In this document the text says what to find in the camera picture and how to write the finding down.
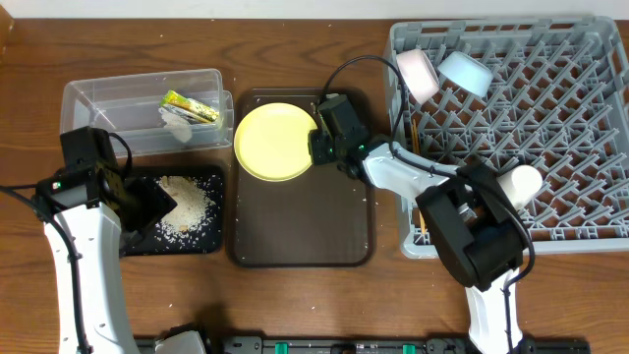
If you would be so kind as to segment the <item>yellow plate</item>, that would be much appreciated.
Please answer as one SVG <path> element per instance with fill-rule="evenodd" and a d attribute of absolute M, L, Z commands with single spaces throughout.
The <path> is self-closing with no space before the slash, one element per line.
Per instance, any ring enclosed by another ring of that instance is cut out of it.
<path fill-rule="evenodd" d="M 267 182 L 283 182 L 306 172 L 313 164 L 309 134 L 314 118 L 289 103 L 273 102 L 249 112 L 239 123 L 234 149 L 240 165 Z"/>

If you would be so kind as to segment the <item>light blue bowl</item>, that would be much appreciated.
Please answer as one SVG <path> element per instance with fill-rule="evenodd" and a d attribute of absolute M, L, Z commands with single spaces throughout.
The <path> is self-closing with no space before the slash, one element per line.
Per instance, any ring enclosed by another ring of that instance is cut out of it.
<path fill-rule="evenodd" d="M 447 80 L 479 97 L 487 94 L 493 80 L 488 67 L 460 51 L 452 52 L 437 66 L 437 70 Z"/>

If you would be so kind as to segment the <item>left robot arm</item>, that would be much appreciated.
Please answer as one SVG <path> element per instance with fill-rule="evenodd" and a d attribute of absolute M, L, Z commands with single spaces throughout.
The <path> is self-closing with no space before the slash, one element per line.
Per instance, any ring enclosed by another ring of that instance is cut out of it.
<path fill-rule="evenodd" d="M 75 158 L 52 176 L 2 193 L 42 222 L 53 256 L 61 353 L 139 353 L 122 284 L 121 245 L 143 236 L 175 205 L 153 181 L 134 177 L 131 162 Z"/>

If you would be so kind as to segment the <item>wooden chopstick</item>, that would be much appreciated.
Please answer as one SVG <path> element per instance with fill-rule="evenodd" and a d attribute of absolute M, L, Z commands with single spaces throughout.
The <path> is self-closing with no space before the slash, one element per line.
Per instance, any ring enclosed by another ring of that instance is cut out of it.
<path fill-rule="evenodd" d="M 426 222 L 424 220 L 424 216 L 421 212 L 419 212 L 419 218 L 420 218 L 420 229 L 422 232 L 423 236 L 427 235 L 427 226 L 426 226 Z"/>
<path fill-rule="evenodd" d="M 419 124 L 419 120 L 417 118 L 411 119 L 413 152 L 417 155 L 420 155 L 421 154 L 421 135 L 419 133 L 418 124 Z"/>

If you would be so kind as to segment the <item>white tissue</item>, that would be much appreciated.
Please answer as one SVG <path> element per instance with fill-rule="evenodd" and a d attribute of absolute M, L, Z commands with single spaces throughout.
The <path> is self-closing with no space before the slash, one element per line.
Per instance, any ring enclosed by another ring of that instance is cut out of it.
<path fill-rule="evenodd" d="M 164 129 L 169 131 L 181 143 L 187 143 L 193 135 L 190 123 L 183 117 L 165 109 L 159 109 Z"/>

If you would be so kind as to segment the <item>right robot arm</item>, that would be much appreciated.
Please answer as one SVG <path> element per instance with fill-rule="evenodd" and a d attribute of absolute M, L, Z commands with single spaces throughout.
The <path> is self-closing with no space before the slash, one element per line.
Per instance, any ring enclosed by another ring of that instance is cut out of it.
<path fill-rule="evenodd" d="M 374 136 L 345 94 L 323 88 L 315 109 L 321 126 L 309 133 L 315 165 L 336 163 L 348 177 L 415 199 L 430 241 L 450 275 L 466 289 L 469 338 L 481 353 L 518 353 L 512 287 L 535 264 L 530 233 L 507 193 L 508 177 L 481 162 L 445 165 Z"/>

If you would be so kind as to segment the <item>green snack wrapper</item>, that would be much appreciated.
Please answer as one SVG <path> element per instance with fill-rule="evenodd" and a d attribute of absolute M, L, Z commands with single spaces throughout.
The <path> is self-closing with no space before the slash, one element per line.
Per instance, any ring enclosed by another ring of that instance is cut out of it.
<path fill-rule="evenodd" d="M 195 122 L 210 124 L 220 118 L 220 113 L 211 106 L 192 98 L 187 98 L 174 90 L 169 90 L 161 99 L 159 106 L 168 112 Z"/>

